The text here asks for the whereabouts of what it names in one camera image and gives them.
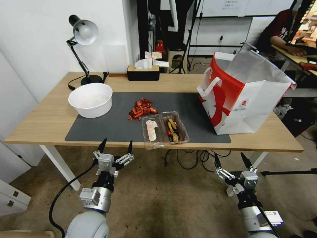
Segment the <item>food tray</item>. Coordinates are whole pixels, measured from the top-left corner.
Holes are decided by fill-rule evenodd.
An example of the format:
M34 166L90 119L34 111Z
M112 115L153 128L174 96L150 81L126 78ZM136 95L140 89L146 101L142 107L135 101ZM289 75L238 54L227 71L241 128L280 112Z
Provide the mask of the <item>food tray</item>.
M167 135L167 121L171 118L175 124L177 125L179 139L178 142L170 141L169 136ZM146 122L148 120L155 121L157 123L157 127L155 128L156 140L150 141L148 129L146 126ZM152 116L147 116L142 118L142 131L144 144L146 149L157 149L163 148L167 144L182 144L189 142L189 136L187 130L180 120L179 114L176 111L173 112L162 112L161 114L156 114Z

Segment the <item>red object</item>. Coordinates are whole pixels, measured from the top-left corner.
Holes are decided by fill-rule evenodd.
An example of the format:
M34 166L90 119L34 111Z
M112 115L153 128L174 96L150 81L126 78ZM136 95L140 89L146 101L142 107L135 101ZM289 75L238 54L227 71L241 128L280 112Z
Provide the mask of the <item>red object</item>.
M230 114L245 84L223 71L214 58L211 60L210 67L211 75L209 73L206 75L207 84L209 85L216 77L222 80L222 84L221 86L216 84L207 97L202 98L200 95L198 97L215 127L221 123L223 113L227 116Z
M300 62L299 65L303 68L303 70L314 70L317 71L317 64Z
M155 51L156 51L156 52L163 53L163 50L164 50L163 41L162 41L162 40L158 40L158 41L157 41L157 45L155 46Z
M130 118L127 118L127 120L138 119L140 121L142 115L147 115L149 113L158 114L158 110L151 107L152 102L152 100L147 100L145 98L141 98L140 101L136 101L134 108L129 112Z
M292 22L292 9L279 12L274 20L264 29L255 47L262 52L275 52L275 49L271 47L271 37L279 36L285 39L290 33Z

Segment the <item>plastic bowl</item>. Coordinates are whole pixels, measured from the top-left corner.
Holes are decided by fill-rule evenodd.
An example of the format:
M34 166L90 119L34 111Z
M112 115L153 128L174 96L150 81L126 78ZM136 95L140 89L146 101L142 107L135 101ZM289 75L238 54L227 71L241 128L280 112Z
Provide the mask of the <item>plastic bowl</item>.
M82 117L99 117L111 109L112 89L102 83L86 84L72 91L68 102Z

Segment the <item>wooden table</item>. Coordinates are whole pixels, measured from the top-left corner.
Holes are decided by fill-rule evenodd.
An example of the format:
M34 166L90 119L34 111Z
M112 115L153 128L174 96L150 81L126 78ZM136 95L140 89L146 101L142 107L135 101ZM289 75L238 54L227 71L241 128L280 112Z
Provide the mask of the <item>wooden table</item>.
M73 125L77 112L68 104L70 90L67 83L81 72L69 72L37 105L37 107L6 138L6 143L39 144L47 156L64 175L67 181L75 176L69 169L55 145L98 146L100 141L65 141ZM201 74L161 74L159 81L128 81L126 77L107 77L105 83L114 92L196 92ZM80 80L72 82L75 87ZM217 149L256 151L250 158L255 167L269 151L302 152L302 146L296 141L282 122L272 113L256 133L230 135L231 143L186 143L170 145L173 149ZM129 139L122 142L107 141L108 147L128 147ZM134 142L134 147L144 148L143 142ZM72 183L78 190L80 183Z
M293 56L288 53L286 50L283 50L277 46L272 45L273 48L276 49L276 52L285 58L285 63L283 64L281 70L285 72L286 68L292 64L296 66L299 70L302 70L301 66L299 65L300 62L307 63L307 56ZM317 72L314 70L304 71L308 75L315 75L317 76ZM290 98L316 98L317 97L317 89L316 88L296 88L295 90L288 90L284 97Z
M288 65L290 63L295 64L296 66L298 66L300 69L301 67L299 66L300 62L305 62L307 63L307 56L294 56L291 55L290 53L288 53L286 50L283 50L275 45L271 45L274 49L276 49L277 53L280 54L281 56L283 56L286 61L284 63L284 65L282 66L281 70L284 72L286 70L286 68L288 67ZM314 74L317 76L317 72L314 70L309 70L309 73Z

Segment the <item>concrete floor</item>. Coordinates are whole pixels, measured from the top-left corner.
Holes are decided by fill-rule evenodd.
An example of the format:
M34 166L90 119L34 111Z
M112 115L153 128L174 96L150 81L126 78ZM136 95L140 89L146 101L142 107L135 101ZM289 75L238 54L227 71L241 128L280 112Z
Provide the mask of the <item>concrete floor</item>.
M194 59L194 62L209 60ZM195 70L204 70L203 65L195 65ZM311 137L316 132L311 127L304 135ZM302 153L269 153L259 171L307 170L316 166L316 145L302 136L297 137L304 147ZM88 168L92 162L94 147L57 146L74 174ZM168 157L167 150L146 151L135 149L135 160L120 171L115 180L112 203L107 214L110 237L245 237L241 216L237 208L237 198L227 197L225 183L203 169L201 163L193 170L182 169L176 160L176 152ZM126 149L106 148L106 153L123 155ZM184 166L195 163L195 153L179 151ZM206 167L213 170L210 158ZM239 170L243 163L239 152L232 152L221 159L222 166L229 170ZM90 187L97 179L97 167L79 179L82 187ZM278 210L285 224L278 228L282 237L301 234L305 229L317 231L311 221L317 215L316 175L259 175L258 199L265 210ZM55 194L66 180L51 161L44 156L40 164L14 180L11 185L32 197L27 211L0 217L0 230L35 229L58 230L48 220L48 211ZM79 191L67 188L57 201L53 217L67 229L71 220L85 211L79 201Z

